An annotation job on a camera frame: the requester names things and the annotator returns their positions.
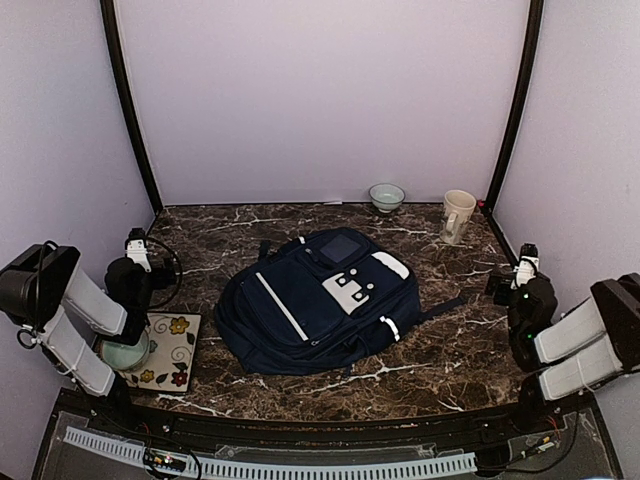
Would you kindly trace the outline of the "navy blue student backpack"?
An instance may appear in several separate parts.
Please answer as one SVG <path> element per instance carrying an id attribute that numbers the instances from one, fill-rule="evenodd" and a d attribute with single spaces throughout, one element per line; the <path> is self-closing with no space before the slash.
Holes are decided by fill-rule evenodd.
<path id="1" fill-rule="evenodd" d="M 349 367 L 465 302 L 421 307 L 413 270 L 351 228 L 316 231 L 230 279 L 217 330 L 248 373 L 305 376 Z"/>

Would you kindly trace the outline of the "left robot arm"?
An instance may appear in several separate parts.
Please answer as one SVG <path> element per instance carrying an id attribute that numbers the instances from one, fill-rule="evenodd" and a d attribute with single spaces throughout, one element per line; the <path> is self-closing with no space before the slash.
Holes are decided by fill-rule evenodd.
<path id="1" fill-rule="evenodd" d="M 103 287 L 82 269 L 77 248 L 53 241 L 30 246 L 1 270 L 1 311 L 18 326 L 18 343 L 40 348 L 84 393 L 108 400 L 101 417 L 120 436 L 140 429 L 140 412 L 127 403 L 125 379 L 89 346 L 72 319 L 117 345 L 138 345 L 156 308 L 154 291 L 178 291 L 183 279 L 174 251 L 160 265 L 148 261 L 152 241 L 130 241 L 125 255 L 108 266 Z"/>

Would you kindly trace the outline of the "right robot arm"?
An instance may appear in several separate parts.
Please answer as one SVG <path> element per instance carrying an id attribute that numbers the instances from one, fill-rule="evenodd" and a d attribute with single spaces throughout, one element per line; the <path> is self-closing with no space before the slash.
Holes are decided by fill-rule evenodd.
<path id="1" fill-rule="evenodd" d="M 534 432 L 564 399 L 639 371 L 637 273 L 594 283 L 557 321 L 554 288 L 539 272 L 523 281 L 493 273 L 485 292 L 507 308 L 512 356 L 527 374 L 510 413 L 517 432 Z"/>

